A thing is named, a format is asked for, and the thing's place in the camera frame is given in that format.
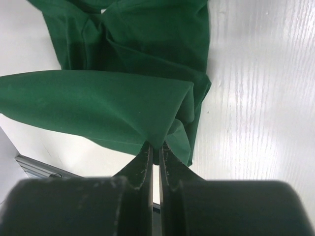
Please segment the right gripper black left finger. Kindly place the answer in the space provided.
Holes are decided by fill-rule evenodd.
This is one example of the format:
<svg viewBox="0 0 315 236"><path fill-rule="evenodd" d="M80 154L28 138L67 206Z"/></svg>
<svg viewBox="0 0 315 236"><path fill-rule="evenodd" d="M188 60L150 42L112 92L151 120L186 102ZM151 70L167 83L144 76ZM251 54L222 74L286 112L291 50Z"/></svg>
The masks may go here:
<svg viewBox="0 0 315 236"><path fill-rule="evenodd" d="M150 236L153 148L112 177L20 181L0 211L3 236Z"/></svg>

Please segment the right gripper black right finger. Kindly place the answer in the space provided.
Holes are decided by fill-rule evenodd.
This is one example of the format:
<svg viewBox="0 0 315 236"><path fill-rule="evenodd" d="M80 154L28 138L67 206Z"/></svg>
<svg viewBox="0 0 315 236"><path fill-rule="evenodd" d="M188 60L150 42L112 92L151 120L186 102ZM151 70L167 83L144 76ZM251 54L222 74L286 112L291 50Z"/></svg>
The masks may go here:
<svg viewBox="0 0 315 236"><path fill-rule="evenodd" d="M205 180L168 145L159 150L165 236L312 236L301 200L282 181Z"/></svg>

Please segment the green t shirt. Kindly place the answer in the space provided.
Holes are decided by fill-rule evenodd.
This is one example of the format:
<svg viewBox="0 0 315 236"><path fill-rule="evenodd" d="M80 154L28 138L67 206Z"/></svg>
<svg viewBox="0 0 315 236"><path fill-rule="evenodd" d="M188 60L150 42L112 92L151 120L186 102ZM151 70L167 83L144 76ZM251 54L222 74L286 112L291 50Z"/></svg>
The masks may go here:
<svg viewBox="0 0 315 236"><path fill-rule="evenodd" d="M136 155L192 155L210 41L205 0L33 0L61 68L2 76L0 112Z"/></svg>

